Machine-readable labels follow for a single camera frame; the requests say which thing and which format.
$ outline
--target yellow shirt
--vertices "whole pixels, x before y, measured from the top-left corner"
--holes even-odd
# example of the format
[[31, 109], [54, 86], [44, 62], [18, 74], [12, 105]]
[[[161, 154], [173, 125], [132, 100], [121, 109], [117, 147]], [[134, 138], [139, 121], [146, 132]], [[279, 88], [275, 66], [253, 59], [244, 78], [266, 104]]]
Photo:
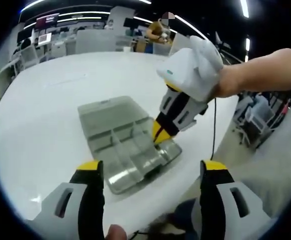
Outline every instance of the yellow shirt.
[[[161, 36], [163, 33], [163, 29], [161, 24], [158, 21], [153, 22], [148, 29], [152, 30], [152, 34], [156, 36]], [[157, 39], [150, 39], [150, 43], [159, 43]]]

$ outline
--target forearm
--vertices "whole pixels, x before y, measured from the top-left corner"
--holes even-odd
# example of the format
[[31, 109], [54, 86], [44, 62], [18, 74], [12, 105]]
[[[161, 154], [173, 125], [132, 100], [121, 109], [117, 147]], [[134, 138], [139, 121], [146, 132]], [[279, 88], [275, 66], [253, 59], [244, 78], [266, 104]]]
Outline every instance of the forearm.
[[291, 90], [291, 49], [231, 66], [237, 68], [238, 92]]
[[146, 32], [146, 35], [147, 35], [147, 37], [148, 37], [149, 39], [151, 39], [151, 40], [157, 40], [157, 39], [159, 38], [159, 36], [152, 34], [152, 31], [150, 31], [150, 30], [148, 30], [148, 31]]

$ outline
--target computer monitor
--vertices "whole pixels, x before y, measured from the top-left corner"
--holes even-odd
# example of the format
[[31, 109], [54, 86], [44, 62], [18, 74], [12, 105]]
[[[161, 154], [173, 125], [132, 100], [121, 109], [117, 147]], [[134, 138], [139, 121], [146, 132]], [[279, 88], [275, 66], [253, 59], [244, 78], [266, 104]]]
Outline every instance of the computer monitor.
[[132, 18], [126, 18], [123, 26], [130, 29], [137, 29], [140, 25], [140, 21]]
[[16, 39], [16, 42], [17, 43], [20, 43], [22, 42], [23, 40], [25, 39], [28, 39], [30, 38], [32, 35], [32, 29], [30, 27], [20, 31], [18, 34], [17, 34], [17, 39]]

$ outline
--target wire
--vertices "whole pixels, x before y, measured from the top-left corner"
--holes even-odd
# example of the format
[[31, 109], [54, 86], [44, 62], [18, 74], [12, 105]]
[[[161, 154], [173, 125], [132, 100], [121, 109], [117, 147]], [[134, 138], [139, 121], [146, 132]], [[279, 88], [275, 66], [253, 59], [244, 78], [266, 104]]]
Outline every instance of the wire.
[[213, 145], [212, 145], [212, 155], [210, 160], [214, 158], [215, 155], [215, 144], [216, 144], [216, 121], [217, 121], [217, 99], [214, 99], [214, 123], [213, 123]]
[[136, 231], [133, 236], [131, 238], [129, 238], [129, 240], [135, 239], [135, 237], [139, 234], [139, 231]]

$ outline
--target desk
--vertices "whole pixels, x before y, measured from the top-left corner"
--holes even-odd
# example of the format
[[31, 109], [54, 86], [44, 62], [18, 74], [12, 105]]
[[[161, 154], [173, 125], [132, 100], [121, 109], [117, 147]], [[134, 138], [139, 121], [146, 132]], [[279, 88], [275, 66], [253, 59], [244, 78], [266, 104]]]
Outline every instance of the desk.
[[[131, 96], [150, 116], [159, 114], [167, 91], [156, 67], [166, 57], [137, 52], [95, 52], [43, 62], [22, 71], [0, 102], [0, 182], [17, 212], [33, 219], [44, 199], [92, 159], [77, 107]], [[215, 150], [234, 115], [238, 97], [217, 99]], [[181, 132], [180, 161], [142, 190], [126, 197], [104, 186], [103, 229], [128, 234], [175, 206], [212, 153], [214, 102], [197, 125]]]

